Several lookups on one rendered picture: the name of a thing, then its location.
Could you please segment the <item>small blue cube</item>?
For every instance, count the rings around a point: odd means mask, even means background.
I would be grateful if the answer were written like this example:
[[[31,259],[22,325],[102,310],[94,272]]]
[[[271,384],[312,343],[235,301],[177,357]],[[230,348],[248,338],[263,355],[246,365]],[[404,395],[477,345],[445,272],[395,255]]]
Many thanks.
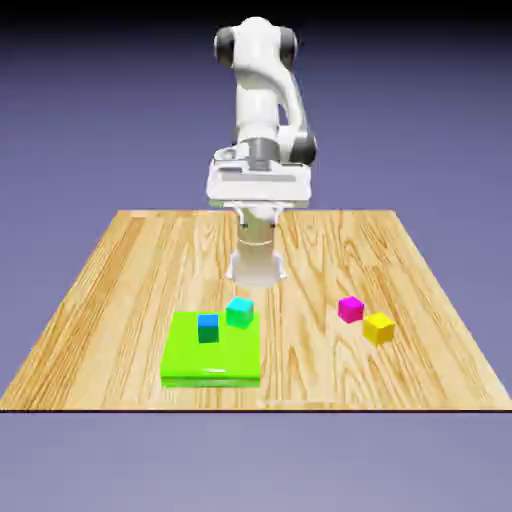
[[[198,340],[201,344],[219,341],[219,315],[200,313],[197,317]]]

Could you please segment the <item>large green box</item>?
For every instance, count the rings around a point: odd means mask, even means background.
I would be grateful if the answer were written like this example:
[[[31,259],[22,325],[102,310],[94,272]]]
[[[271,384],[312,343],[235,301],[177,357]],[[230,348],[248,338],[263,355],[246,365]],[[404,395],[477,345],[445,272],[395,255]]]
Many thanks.
[[[199,341],[197,312],[172,316],[160,364],[164,387],[257,387],[260,385],[260,315],[247,328],[218,314],[216,342]]]

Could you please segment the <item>small magenta cube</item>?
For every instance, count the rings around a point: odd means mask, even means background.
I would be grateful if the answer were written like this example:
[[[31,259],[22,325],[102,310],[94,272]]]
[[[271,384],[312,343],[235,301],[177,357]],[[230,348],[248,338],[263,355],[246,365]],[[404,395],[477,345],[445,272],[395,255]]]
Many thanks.
[[[354,296],[344,297],[338,301],[338,316],[345,323],[361,321],[364,317],[364,303]]]

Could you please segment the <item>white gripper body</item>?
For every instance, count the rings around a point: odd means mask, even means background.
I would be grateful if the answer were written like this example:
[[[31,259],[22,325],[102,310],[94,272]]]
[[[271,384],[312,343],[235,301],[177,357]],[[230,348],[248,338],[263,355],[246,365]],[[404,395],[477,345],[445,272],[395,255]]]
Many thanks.
[[[270,169],[257,171],[247,160],[213,160],[206,194],[212,204],[271,202],[307,206],[311,198],[311,168],[270,161]]]

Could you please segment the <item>small yellow cube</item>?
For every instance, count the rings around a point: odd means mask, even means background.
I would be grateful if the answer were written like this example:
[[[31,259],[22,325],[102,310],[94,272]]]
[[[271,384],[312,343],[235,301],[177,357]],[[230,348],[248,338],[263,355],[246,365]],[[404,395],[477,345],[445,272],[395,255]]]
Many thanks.
[[[363,336],[375,345],[390,342],[394,332],[395,322],[384,313],[370,314],[363,319]]]

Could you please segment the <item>small cyan cube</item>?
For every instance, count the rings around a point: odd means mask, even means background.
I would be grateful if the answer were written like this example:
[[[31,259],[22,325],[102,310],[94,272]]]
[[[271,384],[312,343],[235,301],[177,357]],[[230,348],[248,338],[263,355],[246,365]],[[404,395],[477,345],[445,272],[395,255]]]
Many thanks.
[[[226,323],[235,328],[245,329],[254,319],[254,302],[234,297],[226,307]]]

